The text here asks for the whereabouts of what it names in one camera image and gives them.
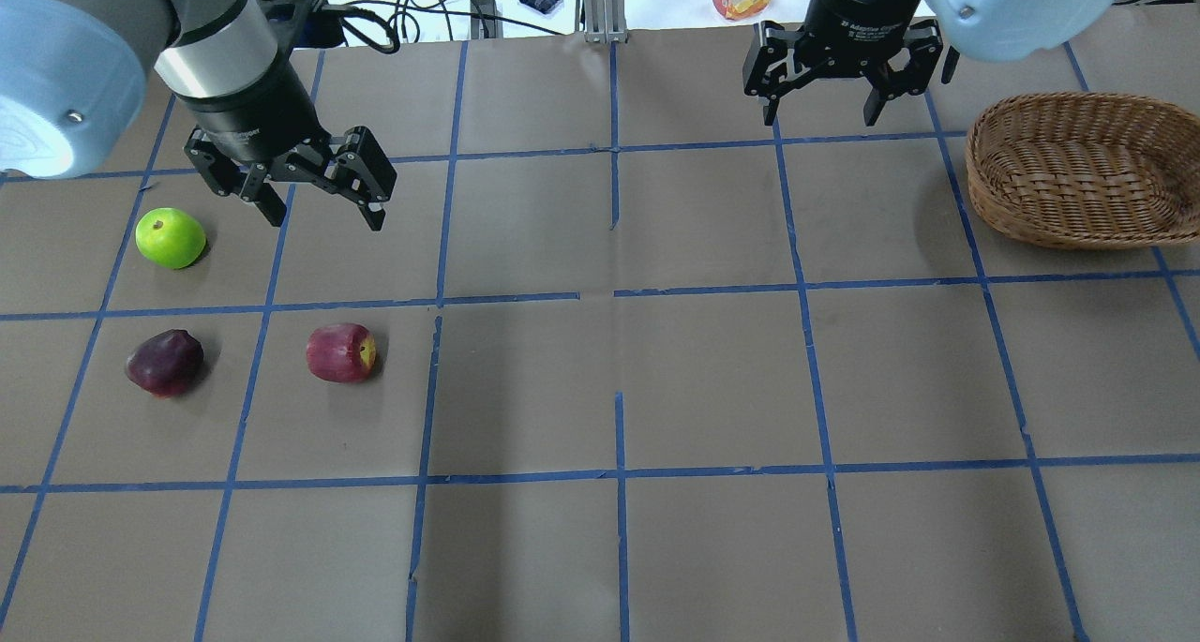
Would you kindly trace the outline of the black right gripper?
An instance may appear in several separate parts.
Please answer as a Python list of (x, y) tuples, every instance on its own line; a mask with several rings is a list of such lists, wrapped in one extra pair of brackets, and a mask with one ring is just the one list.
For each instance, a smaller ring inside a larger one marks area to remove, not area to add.
[(829, 30), (788, 30), (776, 22), (752, 26), (744, 61), (744, 92), (757, 98), (762, 122), (776, 122), (780, 97), (814, 80), (865, 78), (871, 91), (862, 115), (872, 127), (892, 100), (926, 94), (943, 38), (935, 20), (900, 23), (881, 31), (836, 22)]

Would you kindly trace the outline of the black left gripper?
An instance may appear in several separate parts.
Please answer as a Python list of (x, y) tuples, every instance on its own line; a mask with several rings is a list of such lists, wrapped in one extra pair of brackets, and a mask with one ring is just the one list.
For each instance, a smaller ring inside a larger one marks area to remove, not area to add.
[(196, 126), (184, 154), (214, 194), (246, 198), (270, 227), (281, 228), (288, 208), (274, 182), (312, 185), (356, 198), (370, 229), (382, 232), (398, 174), (371, 128), (330, 133), (312, 108), (192, 113)]

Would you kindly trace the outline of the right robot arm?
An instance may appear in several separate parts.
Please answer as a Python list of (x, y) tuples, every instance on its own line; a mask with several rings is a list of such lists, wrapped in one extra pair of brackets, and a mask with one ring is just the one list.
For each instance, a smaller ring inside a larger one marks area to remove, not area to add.
[(954, 78), (961, 56), (1014, 62), (1079, 35), (1112, 6), (1160, 0), (809, 0), (796, 30), (755, 24), (742, 89), (772, 126), (780, 100), (814, 80), (865, 78), (862, 116)]

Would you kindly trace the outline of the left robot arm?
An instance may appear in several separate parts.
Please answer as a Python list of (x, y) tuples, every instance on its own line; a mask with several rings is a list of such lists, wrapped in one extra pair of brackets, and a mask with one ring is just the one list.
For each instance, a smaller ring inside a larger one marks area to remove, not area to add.
[(160, 77), (194, 118), (184, 152), (214, 194), (280, 227), (274, 184), (352, 202), (380, 232), (396, 172), (368, 127), (330, 133), (292, 66), (373, 11), (328, 0), (1, 0), (2, 172), (97, 172)]

